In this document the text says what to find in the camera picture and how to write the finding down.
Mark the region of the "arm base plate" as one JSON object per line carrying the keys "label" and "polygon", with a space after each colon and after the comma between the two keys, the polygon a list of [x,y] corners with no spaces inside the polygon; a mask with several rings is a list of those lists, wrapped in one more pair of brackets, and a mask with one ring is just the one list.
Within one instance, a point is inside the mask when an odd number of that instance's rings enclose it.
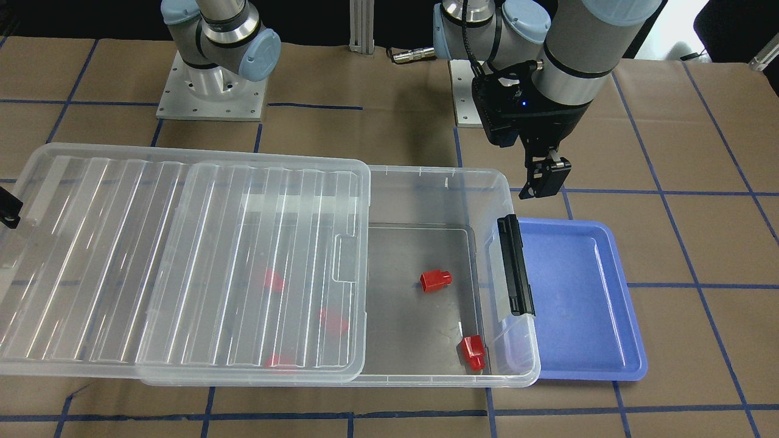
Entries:
{"label": "arm base plate", "polygon": [[452,59],[448,61],[452,100],[455,111],[455,124],[460,128],[482,128],[475,102],[471,95],[471,82],[475,75],[468,61]]}
{"label": "arm base plate", "polygon": [[156,117],[178,121],[261,122],[269,80],[251,82],[223,67],[195,69],[175,54]]}

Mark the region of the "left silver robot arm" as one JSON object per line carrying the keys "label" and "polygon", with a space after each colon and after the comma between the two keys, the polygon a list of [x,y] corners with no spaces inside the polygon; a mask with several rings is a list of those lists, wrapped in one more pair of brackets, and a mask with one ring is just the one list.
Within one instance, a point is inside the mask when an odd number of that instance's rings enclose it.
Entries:
{"label": "left silver robot arm", "polygon": [[466,61],[469,92],[490,144],[520,142],[521,199],[556,195],[572,169],[559,147],[660,1],[441,1],[438,58]]}

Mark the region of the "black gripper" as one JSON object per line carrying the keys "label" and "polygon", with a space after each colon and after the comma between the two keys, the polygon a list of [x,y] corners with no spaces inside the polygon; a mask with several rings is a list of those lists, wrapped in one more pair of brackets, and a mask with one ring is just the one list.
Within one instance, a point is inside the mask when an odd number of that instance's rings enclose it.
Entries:
{"label": "black gripper", "polygon": [[[515,105],[510,109],[511,128],[515,132],[512,145],[523,147],[532,158],[545,158],[558,150],[581,121],[588,105]],[[556,196],[572,169],[567,158],[547,157],[541,161],[526,160],[528,180],[520,191],[521,200]]]}

